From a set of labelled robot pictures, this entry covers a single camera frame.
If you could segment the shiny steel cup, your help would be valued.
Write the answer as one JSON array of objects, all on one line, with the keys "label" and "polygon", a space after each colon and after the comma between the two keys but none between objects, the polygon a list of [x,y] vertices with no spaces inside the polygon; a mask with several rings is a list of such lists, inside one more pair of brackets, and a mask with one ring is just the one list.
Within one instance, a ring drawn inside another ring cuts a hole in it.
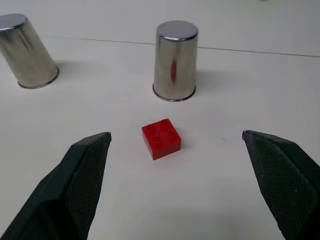
[{"label": "shiny steel cup", "polygon": [[198,28],[184,20],[156,28],[152,90],[162,100],[181,102],[196,91]]},{"label": "shiny steel cup", "polygon": [[23,14],[0,15],[0,53],[22,88],[47,86],[60,74],[30,20]]}]

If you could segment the red toy building brick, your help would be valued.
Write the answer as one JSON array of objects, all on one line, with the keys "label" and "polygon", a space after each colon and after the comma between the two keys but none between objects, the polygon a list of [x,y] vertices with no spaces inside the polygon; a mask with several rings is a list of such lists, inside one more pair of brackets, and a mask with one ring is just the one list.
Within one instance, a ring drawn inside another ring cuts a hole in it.
[{"label": "red toy building brick", "polygon": [[141,131],[153,160],[181,150],[182,140],[168,118],[145,125]]}]

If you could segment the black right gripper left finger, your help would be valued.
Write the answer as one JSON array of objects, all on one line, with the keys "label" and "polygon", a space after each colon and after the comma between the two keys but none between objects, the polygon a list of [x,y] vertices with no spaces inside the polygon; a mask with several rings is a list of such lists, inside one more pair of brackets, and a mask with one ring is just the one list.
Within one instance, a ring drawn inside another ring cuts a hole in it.
[{"label": "black right gripper left finger", "polygon": [[83,138],[30,194],[0,240],[87,240],[104,178],[110,132]]}]

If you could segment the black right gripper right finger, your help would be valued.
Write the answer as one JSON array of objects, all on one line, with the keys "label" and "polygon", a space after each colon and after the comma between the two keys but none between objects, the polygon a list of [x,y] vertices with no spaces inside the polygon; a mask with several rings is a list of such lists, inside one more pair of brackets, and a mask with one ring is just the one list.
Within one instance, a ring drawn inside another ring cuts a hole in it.
[{"label": "black right gripper right finger", "polygon": [[253,130],[242,139],[285,240],[320,240],[320,166],[287,139]]}]

